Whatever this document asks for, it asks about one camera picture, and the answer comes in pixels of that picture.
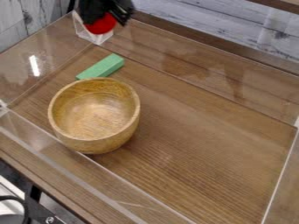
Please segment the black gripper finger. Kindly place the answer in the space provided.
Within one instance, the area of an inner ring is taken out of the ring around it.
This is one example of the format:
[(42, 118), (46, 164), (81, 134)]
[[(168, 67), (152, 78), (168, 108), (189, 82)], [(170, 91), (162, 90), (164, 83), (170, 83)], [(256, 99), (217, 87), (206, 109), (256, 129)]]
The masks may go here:
[(78, 14), (85, 24), (93, 24), (104, 17), (106, 11), (106, 0), (78, 0)]
[(125, 26), (136, 9), (132, 0), (110, 0), (109, 3), (109, 13), (116, 21)]

